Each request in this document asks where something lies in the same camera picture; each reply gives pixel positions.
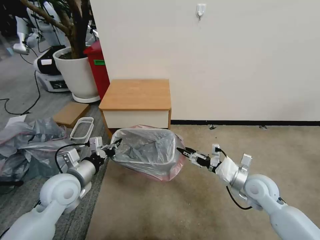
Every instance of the clear plastic bag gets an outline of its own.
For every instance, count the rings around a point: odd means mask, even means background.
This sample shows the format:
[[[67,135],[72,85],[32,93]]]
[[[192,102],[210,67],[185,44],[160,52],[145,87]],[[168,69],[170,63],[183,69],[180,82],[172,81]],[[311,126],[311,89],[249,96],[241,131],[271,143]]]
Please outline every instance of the clear plastic bag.
[[[27,179],[57,174],[54,153],[72,143],[66,137],[65,129],[51,118],[10,124],[0,132],[0,181],[19,181],[28,170]]]
[[[117,130],[111,142],[122,138],[112,160],[160,181],[172,180],[181,170],[185,157],[182,138],[167,129],[138,125]]]

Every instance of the red trash bin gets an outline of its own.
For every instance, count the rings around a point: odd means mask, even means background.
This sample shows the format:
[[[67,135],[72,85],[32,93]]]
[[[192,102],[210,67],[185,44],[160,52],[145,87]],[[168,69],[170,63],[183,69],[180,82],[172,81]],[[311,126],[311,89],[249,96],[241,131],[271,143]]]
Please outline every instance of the red trash bin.
[[[100,99],[102,100],[110,85],[110,81],[106,64],[104,62],[100,41],[98,40],[94,42],[90,47],[86,48],[83,53],[88,56],[92,74],[97,85],[98,93]]]

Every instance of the silver cylindrical joint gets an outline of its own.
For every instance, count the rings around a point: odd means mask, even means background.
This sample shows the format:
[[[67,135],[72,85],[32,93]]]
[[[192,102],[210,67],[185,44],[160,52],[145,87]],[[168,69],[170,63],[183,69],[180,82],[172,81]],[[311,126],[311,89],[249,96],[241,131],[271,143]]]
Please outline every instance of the silver cylindrical joint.
[[[83,160],[77,167],[71,167],[67,171],[67,173],[75,176],[79,180],[82,188],[91,181],[95,172],[96,168],[87,160]]]
[[[247,177],[248,170],[245,167],[240,166],[230,183],[231,187],[236,191],[240,191],[243,188]]]

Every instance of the white wall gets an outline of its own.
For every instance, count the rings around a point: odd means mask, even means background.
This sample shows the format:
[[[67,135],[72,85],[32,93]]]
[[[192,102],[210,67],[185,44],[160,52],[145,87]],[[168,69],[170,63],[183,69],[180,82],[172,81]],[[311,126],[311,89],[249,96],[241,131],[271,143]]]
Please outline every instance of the white wall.
[[[169,78],[172,119],[320,120],[319,0],[90,2],[109,78]]]

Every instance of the gray plastic bag pile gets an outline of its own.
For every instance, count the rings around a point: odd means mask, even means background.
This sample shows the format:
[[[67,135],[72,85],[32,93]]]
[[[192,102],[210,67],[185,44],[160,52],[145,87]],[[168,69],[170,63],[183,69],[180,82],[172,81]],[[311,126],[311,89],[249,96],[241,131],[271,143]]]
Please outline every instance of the gray plastic bag pile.
[[[51,177],[59,173],[54,161],[58,148],[72,143],[65,129],[51,118],[15,122],[0,132],[0,182]],[[64,169],[65,162],[58,157]]]

